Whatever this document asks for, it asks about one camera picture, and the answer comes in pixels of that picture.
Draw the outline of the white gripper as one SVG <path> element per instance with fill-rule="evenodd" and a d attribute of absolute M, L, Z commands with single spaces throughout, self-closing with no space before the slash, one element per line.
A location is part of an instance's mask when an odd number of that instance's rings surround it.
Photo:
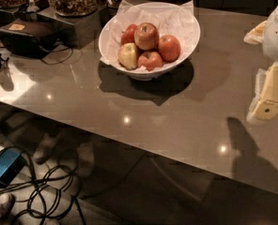
<path fill-rule="evenodd" d="M 248 32 L 243 41 L 257 45 L 262 43 L 263 53 L 278 61 L 278 6 L 268 17 Z M 255 97 L 249 107 L 247 121 L 260 124 L 278 114 L 278 62 L 267 70 L 260 69 L 255 77 Z"/>

